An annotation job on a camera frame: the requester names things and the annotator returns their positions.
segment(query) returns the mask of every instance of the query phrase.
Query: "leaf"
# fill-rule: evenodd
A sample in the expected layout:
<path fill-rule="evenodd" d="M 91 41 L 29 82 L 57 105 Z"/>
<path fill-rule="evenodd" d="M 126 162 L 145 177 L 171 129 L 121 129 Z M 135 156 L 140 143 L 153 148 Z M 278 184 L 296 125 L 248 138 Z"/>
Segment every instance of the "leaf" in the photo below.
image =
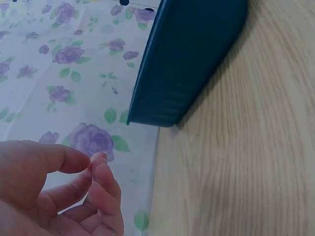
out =
<path fill-rule="evenodd" d="M 6 119 L 6 122 L 12 122 L 15 120 L 15 118 L 17 117 L 17 113 L 16 112 L 12 112 Z"/>
<path fill-rule="evenodd" d="M 80 18 L 80 12 L 78 10 L 74 11 L 73 18 L 76 19 L 76 20 Z"/>
<path fill-rule="evenodd" d="M 70 146 L 70 142 L 69 142 L 69 138 L 68 138 L 68 136 L 65 136 L 64 138 L 63 138 L 63 140 L 61 141 L 61 144 L 62 145 L 65 145 L 65 146 Z"/>
<path fill-rule="evenodd" d="M 112 124 L 117 118 L 117 112 L 112 107 L 108 108 L 104 113 L 104 118 L 109 124 Z"/>
<path fill-rule="evenodd" d="M 63 48 L 60 44 L 56 47 L 54 47 L 51 51 L 51 54 L 54 56 L 58 51 L 61 50 L 61 48 Z"/>
<path fill-rule="evenodd" d="M 91 60 L 91 58 L 81 57 L 76 63 L 77 64 L 83 64 L 83 63 L 87 63 L 89 60 Z"/>
<path fill-rule="evenodd" d="M 3 108 L 0 111 L 0 119 L 4 119 L 8 113 L 9 113 L 9 107 Z"/>
<path fill-rule="evenodd" d="M 119 123 L 127 123 L 128 111 L 124 111 L 120 114 Z"/>
<path fill-rule="evenodd" d="M 115 87 L 112 86 L 112 91 L 114 92 L 114 94 L 118 94 L 118 91 Z"/>
<path fill-rule="evenodd" d="M 145 211 L 138 211 L 133 218 L 134 225 L 140 231 L 145 231 L 149 225 L 149 216 Z"/>
<path fill-rule="evenodd" d="M 5 60 L 5 61 L 8 61 L 8 62 L 13 62 L 14 61 L 14 59 L 15 59 L 15 57 L 9 57 L 7 60 Z"/>
<path fill-rule="evenodd" d="M 65 68 L 59 72 L 59 77 L 63 78 L 70 74 L 70 68 Z"/>
<path fill-rule="evenodd" d="M 49 85 L 46 87 L 47 91 L 50 92 L 51 90 L 53 90 L 56 86 L 53 85 Z"/>
<path fill-rule="evenodd" d="M 71 45 L 80 47 L 82 44 L 83 44 L 83 41 L 82 40 L 78 40 L 78 41 L 74 41 Z"/>
<path fill-rule="evenodd" d="M 130 20 L 133 17 L 133 13 L 132 13 L 130 8 L 127 8 L 127 10 L 125 12 L 125 17 L 127 20 Z"/>
<path fill-rule="evenodd" d="M 115 149 L 117 151 L 130 152 L 128 144 L 126 143 L 126 141 L 122 137 L 120 137 L 118 135 L 113 135 L 112 140 L 115 144 Z"/>
<path fill-rule="evenodd" d="M 131 68 L 134 68 L 134 67 L 135 67 L 135 64 L 132 63 L 132 62 L 128 62 L 128 63 L 127 63 L 127 66 L 129 66 L 129 67 L 131 67 Z"/>
<path fill-rule="evenodd" d="M 66 104 L 68 104 L 68 105 L 75 105 L 75 104 L 77 103 L 77 101 L 75 100 L 75 98 L 72 97 L 72 96 L 67 97 L 67 99 L 66 99 L 65 102 L 66 102 Z"/>
<path fill-rule="evenodd" d="M 76 72 L 76 71 L 73 71 L 71 73 L 71 79 L 74 81 L 74 82 L 80 82 L 81 81 L 81 75 L 79 72 Z"/>
<path fill-rule="evenodd" d="M 52 25 L 51 25 L 51 28 L 53 29 L 57 29 L 60 25 L 56 22 L 54 22 Z"/>
<path fill-rule="evenodd" d="M 51 14 L 50 14 L 50 19 L 51 19 L 51 20 L 56 17 L 56 13 L 57 13 L 58 9 L 59 9 L 59 6 L 56 7 L 56 8 L 51 12 Z"/>
<path fill-rule="evenodd" d="M 144 24 L 144 23 L 138 23 L 138 27 L 142 30 L 146 30 L 148 25 L 147 24 Z"/>
<path fill-rule="evenodd" d="M 8 79 L 8 77 L 6 75 L 0 76 L 0 83 L 6 81 L 7 79 Z"/>

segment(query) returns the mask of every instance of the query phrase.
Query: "ridged plastic surface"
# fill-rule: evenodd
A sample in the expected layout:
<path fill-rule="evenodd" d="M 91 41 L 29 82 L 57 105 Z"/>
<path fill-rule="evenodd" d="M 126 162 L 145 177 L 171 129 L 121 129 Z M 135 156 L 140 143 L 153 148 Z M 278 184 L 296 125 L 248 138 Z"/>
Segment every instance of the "ridged plastic surface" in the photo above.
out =
<path fill-rule="evenodd" d="M 236 40 L 247 11 L 247 0 L 163 0 L 127 123 L 179 122 Z"/>

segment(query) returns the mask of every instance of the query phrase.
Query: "purple flower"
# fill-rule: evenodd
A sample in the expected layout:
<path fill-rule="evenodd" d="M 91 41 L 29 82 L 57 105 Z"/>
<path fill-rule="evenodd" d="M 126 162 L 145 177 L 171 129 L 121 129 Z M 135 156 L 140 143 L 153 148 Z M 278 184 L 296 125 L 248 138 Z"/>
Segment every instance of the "purple flower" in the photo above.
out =
<path fill-rule="evenodd" d="M 110 134 L 93 124 L 79 124 L 69 135 L 68 140 L 72 148 L 92 157 L 95 153 L 104 151 L 107 161 L 114 160 L 114 142 Z"/>
<path fill-rule="evenodd" d="M 49 99 L 52 102 L 65 102 L 70 96 L 71 92 L 64 88 L 64 86 L 56 86 L 49 91 Z"/>
<path fill-rule="evenodd" d="M 10 31 L 0 30 L 0 39 L 3 39 L 6 35 L 10 34 Z"/>
<path fill-rule="evenodd" d="M 124 7 L 121 6 L 121 5 L 115 5 L 115 6 L 113 6 L 113 8 L 110 10 L 110 14 L 111 14 L 112 16 L 116 16 L 116 15 L 118 15 L 119 13 L 122 12 L 123 8 L 124 8 Z"/>
<path fill-rule="evenodd" d="M 126 43 L 122 39 L 118 38 L 110 41 L 107 45 L 112 51 L 121 51 L 124 49 L 124 45 L 126 45 Z"/>
<path fill-rule="evenodd" d="M 9 9 L 9 7 L 10 7 L 10 4 L 8 4 L 8 3 L 2 3 L 2 4 L 0 4 L 1 16 L 2 16 L 2 17 L 5 17 L 5 13 L 6 13 L 6 11 Z"/>
<path fill-rule="evenodd" d="M 67 46 L 56 53 L 53 62 L 57 62 L 58 64 L 77 62 L 84 52 L 80 47 Z"/>
<path fill-rule="evenodd" d="M 74 16 L 74 7 L 69 3 L 61 5 L 56 12 L 56 23 L 59 25 L 69 23 L 71 18 Z"/>
<path fill-rule="evenodd" d="M 83 34 L 83 30 L 78 29 L 78 30 L 75 31 L 73 34 L 74 34 L 74 35 L 81 35 L 81 34 Z"/>
<path fill-rule="evenodd" d="M 36 32 L 32 32 L 32 33 L 27 33 L 26 35 L 25 35 L 25 38 L 26 39 L 37 39 L 39 37 L 39 34 L 38 33 L 36 33 Z"/>
<path fill-rule="evenodd" d="M 49 52 L 49 47 L 47 45 L 43 45 L 39 48 L 38 51 L 41 54 L 47 54 Z"/>
<path fill-rule="evenodd" d="M 0 63 L 0 76 L 4 75 L 6 72 L 10 70 L 10 66 L 6 62 Z"/>
<path fill-rule="evenodd" d="M 29 67 L 29 65 L 26 65 L 19 70 L 18 79 L 20 79 L 21 77 L 31 78 L 31 77 L 33 77 L 33 75 L 36 71 L 37 70 L 34 70 L 33 67 Z"/>
<path fill-rule="evenodd" d="M 154 20 L 156 13 L 154 11 L 148 11 L 146 9 L 138 9 L 136 8 L 134 11 L 134 14 L 136 16 L 136 20 L 139 23 L 146 24 L 150 20 Z"/>
<path fill-rule="evenodd" d="M 139 53 L 138 52 L 132 52 L 132 51 L 128 51 L 123 55 L 125 60 L 131 60 L 131 59 L 136 58 L 137 56 L 139 56 Z"/>
<path fill-rule="evenodd" d="M 46 5 L 41 10 L 41 14 L 46 14 L 46 13 L 50 12 L 50 10 L 51 10 L 51 6 L 50 5 Z"/>
<path fill-rule="evenodd" d="M 59 133 L 48 131 L 46 134 L 43 134 L 39 139 L 39 143 L 41 144 L 55 144 L 59 138 Z"/>

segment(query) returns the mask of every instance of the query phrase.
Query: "wood grain surface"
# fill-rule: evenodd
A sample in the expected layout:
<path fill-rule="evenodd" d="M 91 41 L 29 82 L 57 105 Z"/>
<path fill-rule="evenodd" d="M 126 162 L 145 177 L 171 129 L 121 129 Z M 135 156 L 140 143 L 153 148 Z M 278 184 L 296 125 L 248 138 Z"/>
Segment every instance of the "wood grain surface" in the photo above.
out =
<path fill-rule="evenodd" d="M 160 130 L 149 236 L 315 235 L 315 1 L 251 0 L 184 120 Z"/>

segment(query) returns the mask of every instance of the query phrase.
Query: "black dot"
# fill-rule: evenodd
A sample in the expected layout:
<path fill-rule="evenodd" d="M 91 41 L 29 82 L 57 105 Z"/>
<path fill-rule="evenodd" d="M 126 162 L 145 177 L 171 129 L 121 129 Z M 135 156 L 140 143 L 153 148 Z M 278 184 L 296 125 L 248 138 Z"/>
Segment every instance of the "black dot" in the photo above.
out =
<path fill-rule="evenodd" d="M 152 8 L 145 8 L 145 10 L 154 12 Z"/>
<path fill-rule="evenodd" d="M 120 5 L 127 6 L 129 4 L 129 0 L 119 0 Z"/>

